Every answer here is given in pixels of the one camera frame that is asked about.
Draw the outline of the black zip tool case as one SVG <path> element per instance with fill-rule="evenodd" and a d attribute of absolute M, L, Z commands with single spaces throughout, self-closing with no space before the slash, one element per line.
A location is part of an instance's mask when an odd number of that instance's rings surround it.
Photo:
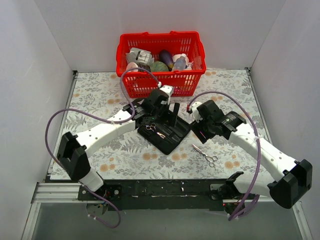
<path fill-rule="evenodd" d="M 178 116 L 180 104 L 176 102 L 173 110 L 169 110 L 175 115 L 175 122 L 142 122 L 137 132 L 150 142 L 154 147 L 163 154 L 169 155 L 188 135 L 190 132 L 190 124 Z M 166 136 L 165 139 L 159 137 L 156 133 L 146 130 L 146 125 L 156 124 L 156 129 Z"/>

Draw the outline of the silver straight hair scissors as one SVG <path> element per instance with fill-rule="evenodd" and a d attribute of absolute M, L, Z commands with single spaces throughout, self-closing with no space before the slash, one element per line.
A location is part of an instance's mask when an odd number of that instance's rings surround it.
<path fill-rule="evenodd" d="M 201 150 L 199 147 L 197 147 L 196 145 L 192 144 L 191 145 L 199 154 L 201 154 L 205 160 L 208 162 L 209 167 L 214 168 L 215 170 L 217 169 L 215 162 L 218 161 L 218 157 L 213 155 L 210 156 L 208 154 L 206 154 L 203 150 Z"/>

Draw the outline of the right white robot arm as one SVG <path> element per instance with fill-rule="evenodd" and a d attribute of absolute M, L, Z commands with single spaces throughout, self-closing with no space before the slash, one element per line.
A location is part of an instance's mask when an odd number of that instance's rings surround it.
<path fill-rule="evenodd" d="M 187 105 L 194 120 L 193 133 L 204 144 L 215 136 L 239 146 L 255 158 L 273 178 L 272 182 L 256 180 L 251 193 L 272 198 L 279 206 L 290 209 L 312 186 L 313 166 L 298 161 L 255 135 L 254 129 L 234 111 L 224 114 L 213 100 Z"/>

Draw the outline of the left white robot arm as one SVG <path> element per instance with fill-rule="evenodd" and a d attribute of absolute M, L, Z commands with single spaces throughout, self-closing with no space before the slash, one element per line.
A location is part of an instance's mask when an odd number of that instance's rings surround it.
<path fill-rule="evenodd" d="M 169 109 L 174 88 L 163 85 L 152 90 L 141 104 L 131 102 L 108 119 L 86 131 L 73 135 L 65 133 L 60 141 L 57 160 L 72 181 L 89 189 L 95 200 L 106 196 L 103 178 L 90 166 L 89 158 L 101 147 L 119 136 L 149 125 Z"/>

